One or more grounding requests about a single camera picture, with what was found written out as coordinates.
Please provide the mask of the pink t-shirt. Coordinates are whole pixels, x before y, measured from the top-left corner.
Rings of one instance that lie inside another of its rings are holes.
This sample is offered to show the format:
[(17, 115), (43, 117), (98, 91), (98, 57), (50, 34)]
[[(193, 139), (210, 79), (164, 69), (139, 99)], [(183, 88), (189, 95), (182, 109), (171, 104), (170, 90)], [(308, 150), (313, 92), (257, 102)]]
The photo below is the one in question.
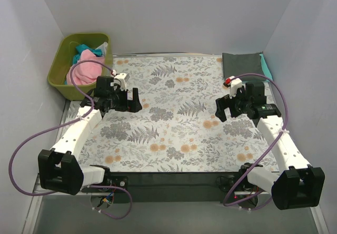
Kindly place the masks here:
[[(91, 56), (92, 53), (89, 50), (86, 50), (82, 53), (79, 61), (83, 60), (93, 60), (97, 62), (104, 63), (104, 57), (95, 57)], [(68, 72), (66, 75), (66, 85), (72, 85), (71, 75), (73, 81), (76, 85), (88, 85), (96, 82), (98, 76), (102, 75), (102, 66), (94, 62), (85, 62), (78, 65), (73, 73)]]

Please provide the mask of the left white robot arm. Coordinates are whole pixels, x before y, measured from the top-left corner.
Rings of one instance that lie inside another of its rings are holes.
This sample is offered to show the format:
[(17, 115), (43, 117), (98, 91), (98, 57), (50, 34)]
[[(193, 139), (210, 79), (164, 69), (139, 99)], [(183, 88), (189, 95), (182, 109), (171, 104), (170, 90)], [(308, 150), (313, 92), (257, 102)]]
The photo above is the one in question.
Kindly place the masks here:
[(127, 73), (99, 76), (96, 87), (89, 90), (80, 103), (79, 121), (71, 124), (50, 150), (40, 152), (38, 168), (43, 189), (76, 195), (91, 185), (101, 192), (111, 188), (108, 167), (81, 167), (78, 159), (87, 138), (110, 110), (136, 113), (142, 109), (137, 88), (132, 89), (132, 99), (128, 99), (129, 77)]

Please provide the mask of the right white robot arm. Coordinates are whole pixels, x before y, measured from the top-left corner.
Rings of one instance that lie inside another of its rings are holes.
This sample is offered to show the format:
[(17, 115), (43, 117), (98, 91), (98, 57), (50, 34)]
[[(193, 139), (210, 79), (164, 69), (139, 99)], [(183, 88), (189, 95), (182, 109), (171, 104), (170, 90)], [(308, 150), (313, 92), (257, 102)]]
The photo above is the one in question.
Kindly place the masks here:
[(246, 163), (239, 170), (239, 177), (224, 198), (228, 207), (229, 197), (240, 186), (243, 190), (258, 187), (271, 195), (271, 200), (280, 210), (316, 207), (325, 180), (320, 167), (313, 167), (300, 153), (288, 130), (283, 128), (285, 121), (275, 104), (268, 104), (265, 86), (262, 82), (243, 84), (240, 79), (228, 78), (224, 83), (229, 87), (229, 94), (217, 99), (216, 117), (226, 121), (225, 110), (231, 117), (241, 114), (253, 121), (261, 132), (278, 164), (279, 174), (266, 170), (260, 165), (265, 155), (261, 155), (253, 164)]

